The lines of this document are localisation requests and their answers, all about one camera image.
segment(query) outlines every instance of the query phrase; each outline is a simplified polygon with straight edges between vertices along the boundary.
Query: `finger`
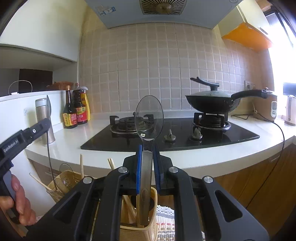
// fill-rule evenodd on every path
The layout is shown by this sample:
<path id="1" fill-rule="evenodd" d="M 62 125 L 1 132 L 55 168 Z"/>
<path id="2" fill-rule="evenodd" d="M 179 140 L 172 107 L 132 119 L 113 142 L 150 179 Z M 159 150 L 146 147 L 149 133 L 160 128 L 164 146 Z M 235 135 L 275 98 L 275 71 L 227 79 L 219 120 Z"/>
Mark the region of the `finger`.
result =
<path id="1" fill-rule="evenodd" d="M 11 175 L 11 186 L 15 192 L 17 192 L 20 188 L 20 181 L 13 174 Z"/>
<path id="2" fill-rule="evenodd" d="M 25 191 L 22 186 L 19 187 L 18 191 L 15 192 L 15 205 L 17 211 L 20 213 L 20 215 L 23 215 L 25 212 Z"/>
<path id="3" fill-rule="evenodd" d="M 24 211 L 24 215 L 20 215 L 20 223 L 23 226 L 27 226 L 28 222 L 30 220 L 31 217 L 31 204 L 29 199 L 25 199 L 25 211 Z"/>
<path id="4" fill-rule="evenodd" d="M 31 216 L 30 216 L 30 219 L 28 221 L 28 226 L 33 225 L 35 223 L 36 223 L 36 213 L 33 210 L 31 210 Z"/>
<path id="5" fill-rule="evenodd" d="M 13 199 L 9 196 L 0 196 L 0 207 L 7 210 L 13 207 Z"/>

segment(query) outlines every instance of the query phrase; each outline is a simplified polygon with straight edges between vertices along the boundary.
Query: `appliance control panel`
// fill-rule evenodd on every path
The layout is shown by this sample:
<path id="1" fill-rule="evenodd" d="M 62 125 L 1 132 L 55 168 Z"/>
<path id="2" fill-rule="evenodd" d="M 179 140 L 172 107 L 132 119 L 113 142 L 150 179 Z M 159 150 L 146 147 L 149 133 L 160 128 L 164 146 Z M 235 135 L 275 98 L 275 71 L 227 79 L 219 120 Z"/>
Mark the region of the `appliance control panel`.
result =
<path id="1" fill-rule="evenodd" d="M 276 117 L 276 110 L 277 110 L 277 102 L 276 101 L 272 101 L 271 102 L 271 117 Z"/>

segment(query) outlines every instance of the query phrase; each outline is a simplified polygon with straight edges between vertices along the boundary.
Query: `silver bolt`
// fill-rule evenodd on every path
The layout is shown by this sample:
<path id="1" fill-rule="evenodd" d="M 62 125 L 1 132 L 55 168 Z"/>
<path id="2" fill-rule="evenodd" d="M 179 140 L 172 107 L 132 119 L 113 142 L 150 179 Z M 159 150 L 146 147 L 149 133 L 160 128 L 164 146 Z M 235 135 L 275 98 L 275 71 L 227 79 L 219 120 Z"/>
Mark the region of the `silver bolt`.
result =
<path id="1" fill-rule="evenodd" d="M 83 179 L 83 183 L 85 183 L 85 184 L 90 184 L 91 182 L 92 182 L 92 178 L 91 177 L 85 177 Z"/>
<path id="2" fill-rule="evenodd" d="M 212 182 L 213 182 L 213 178 L 210 177 L 210 176 L 206 176 L 206 177 L 204 177 L 204 181 L 205 181 L 206 183 L 212 183 Z"/>
<path id="3" fill-rule="evenodd" d="M 120 173 L 126 173 L 128 171 L 128 169 L 126 167 L 120 167 L 120 168 L 118 168 L 118 171 Z"/>
<path id="4" fill-rule="evenodd" d="M 176 172 L 178 172 L 178 168 L 177 168 L 177 167 L 170 167 L 168 170 L 169 170 L 169 172 L 171 172 L 171 173 L 176 173 Z"/>

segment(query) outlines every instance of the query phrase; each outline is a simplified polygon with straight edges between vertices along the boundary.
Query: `white kettle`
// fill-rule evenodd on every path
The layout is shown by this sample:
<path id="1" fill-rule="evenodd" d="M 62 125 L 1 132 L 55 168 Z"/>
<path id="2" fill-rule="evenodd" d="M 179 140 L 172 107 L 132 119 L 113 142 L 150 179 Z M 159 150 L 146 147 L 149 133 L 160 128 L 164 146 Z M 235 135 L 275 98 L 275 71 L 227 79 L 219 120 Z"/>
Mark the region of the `white kettle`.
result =
<path id="1" fill-rule="evenodd" d="M 296 126 L 296 97 L 289 95 L 287 99 L 285 123 Z"/>

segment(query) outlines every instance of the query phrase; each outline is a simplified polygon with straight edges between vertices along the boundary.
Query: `thermos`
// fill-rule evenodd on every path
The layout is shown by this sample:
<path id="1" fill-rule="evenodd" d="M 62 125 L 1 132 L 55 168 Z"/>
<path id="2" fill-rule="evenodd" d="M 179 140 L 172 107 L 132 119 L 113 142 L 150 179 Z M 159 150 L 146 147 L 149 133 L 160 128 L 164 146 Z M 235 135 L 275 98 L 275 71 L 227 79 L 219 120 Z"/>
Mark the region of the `thermos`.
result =
<path id="1" fill-rule="evenodd" d="M 48 118 L 50 121 L 50 115 L 51 115 L 51 105 L 49 98 L 41 98 L 35 100 L 35 106 L 36 106 L 36 116 L 37 121 L 43 120 L 44 118 Z M 47 138 L 46 133 L 41 136 L 41 141 L 43 145 L 47 145 Z M 48 130 L 48 143 L 53 143 L 55 141 L 54 138 L 54 132 L 52 130 L 52 126 Z"/>

